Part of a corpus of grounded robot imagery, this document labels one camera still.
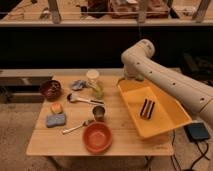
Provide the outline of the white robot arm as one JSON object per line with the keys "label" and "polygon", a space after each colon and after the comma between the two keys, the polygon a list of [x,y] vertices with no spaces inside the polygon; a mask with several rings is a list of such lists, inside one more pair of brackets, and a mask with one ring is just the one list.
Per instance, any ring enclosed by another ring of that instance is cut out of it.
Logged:
{"label": "white robot arm", "polygon": [[154,61],[153,43],[142,39],[121,55],[127,78],[142,75],[159,88],[179,100],[213,129],[213,87],[168,69]]}

